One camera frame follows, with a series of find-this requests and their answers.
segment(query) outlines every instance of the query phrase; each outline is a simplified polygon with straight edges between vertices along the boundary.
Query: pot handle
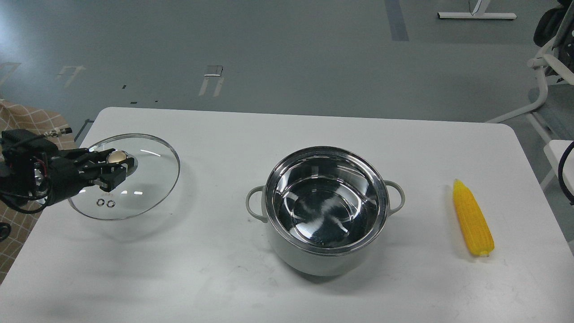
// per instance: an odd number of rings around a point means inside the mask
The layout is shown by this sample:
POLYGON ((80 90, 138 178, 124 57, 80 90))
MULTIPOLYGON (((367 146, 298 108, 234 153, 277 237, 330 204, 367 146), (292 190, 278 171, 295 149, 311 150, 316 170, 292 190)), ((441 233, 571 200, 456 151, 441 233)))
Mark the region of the pot handle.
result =
POLYGON ((385 183, 385 185, 391 186, 395 190, 397 190, 399 195, 401 196, 401 204, 399 206, 395 207, 394 209, 389 210, 389 216, 390 216, 390 215, 394 214, 395 212, 399 211, 403 207, 403 205, 405 205, 405 192, 395 182, 391 182, 390 180, 384 180, 383 182, 385 183))
POLYGON ((251 196, 253 196, 253 194, 255 194, 259 191, 263 192, 263 186, 257 186, 256 188, 250 190, 249 193, 247 193, 247 198, 245 199, 245 208, 247 208, 247 212, 249 212, 249 214, 251 214, 252 217, 258 219, 259 221, 261 221, 263 223, 267 223, 269 221, 269 219, 267 217, 260 216, 259 214, 253 212, 251 210, 251 208, 249 207, 249 200, 251 199, 251 196))

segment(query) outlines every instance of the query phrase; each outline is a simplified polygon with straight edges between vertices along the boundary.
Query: robotic arm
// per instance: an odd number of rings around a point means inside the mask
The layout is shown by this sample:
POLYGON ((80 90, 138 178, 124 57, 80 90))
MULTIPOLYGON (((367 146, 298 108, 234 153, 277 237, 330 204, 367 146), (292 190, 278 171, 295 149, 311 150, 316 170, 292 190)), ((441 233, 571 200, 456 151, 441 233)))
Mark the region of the robotic arm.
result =
MULTIPOLYGON (((71 128, 56 128, 41 135, 24 129, 2 131, 0 144, 4 161, 0 163, 0 201, 21 213, 37 213, 73 197, 87 186, 98 185, 109 192, 137 168, 135 158, 124 151, 113 148, 100 152, 87 148, 58 150, 46 139, 71 132, 71 128), (40 207, 22 208, 31 201, 38 202, 40 207)), ((2 231, 0 241, 2 236, 7 236, 6 230, 2 231)))

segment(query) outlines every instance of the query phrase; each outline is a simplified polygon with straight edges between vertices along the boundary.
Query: gray floor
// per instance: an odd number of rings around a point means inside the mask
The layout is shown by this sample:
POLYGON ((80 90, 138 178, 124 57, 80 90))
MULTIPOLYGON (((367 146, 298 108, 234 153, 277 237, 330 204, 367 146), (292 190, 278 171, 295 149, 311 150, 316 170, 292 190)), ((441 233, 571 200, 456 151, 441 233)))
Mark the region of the gray floor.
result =
MULTIPOLYGON (((108 106, 482 122, 529 103, 532 36, 556 4, 493 0, 518 18, 455 21, 437 12, 467 0, 0 0, 0 64, 21 63, 0 93, 75 130, 108 106), (224 66, 216 97, 215 79, 199 95, 207 65, 224 66)), ((542 140, 523 117, 508 124, 541 179, 542 140)), ((574 240, 557 183, 546 193, 574 240)))

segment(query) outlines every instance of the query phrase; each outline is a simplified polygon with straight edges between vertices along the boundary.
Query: corn cob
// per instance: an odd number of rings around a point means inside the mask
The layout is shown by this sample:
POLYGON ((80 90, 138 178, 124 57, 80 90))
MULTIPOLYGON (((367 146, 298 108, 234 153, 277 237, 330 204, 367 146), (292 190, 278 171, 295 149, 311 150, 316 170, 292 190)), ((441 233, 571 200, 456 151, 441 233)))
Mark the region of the corn cob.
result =
POLYGON ((494 240, 472 192, 457 179, 452 198, 468 250, 475 256, 487 257, 494 249, 494 240))

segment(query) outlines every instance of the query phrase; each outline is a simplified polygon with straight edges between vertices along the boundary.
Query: pot rim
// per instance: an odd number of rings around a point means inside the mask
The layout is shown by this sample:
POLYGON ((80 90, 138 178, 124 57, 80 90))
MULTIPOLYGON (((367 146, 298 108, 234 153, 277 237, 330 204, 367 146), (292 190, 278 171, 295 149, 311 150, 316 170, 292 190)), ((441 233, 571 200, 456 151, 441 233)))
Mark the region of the pot rim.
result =
POLYGON ((387 214, 389 212, 389 192, 387 191, 385 183, 376 169, 360 156, 345 149, 330 146, 315 146, 304 148, 283 158, 283 160, 281 160, 275 166, 275 168, 273 168, 267 179, 267 182, 265 183, 265 187, 263 188, 263 201, 265 204, 264 209, 267 213, 267 217, 269 218, 269 222, 271 222, 275 230, 285 240, 290 242, 298 249, 321 256, 342 256, 365 247, 380 234, 381 230, 385 226, 387 214), (375 219, 375 222, 373 223, 370 230, 361 239, 341 247, 317 247, 293 237, 280 223, 273 208, 275 199, 275 187, 277 186, 279 179, 289 169, 289 167, 294 163, 299 162, 301 159, 321 155, 344 158, 346 161, 356 166, 361 170, 365 178, 373 186, 377 196, 377 218, 375 219))

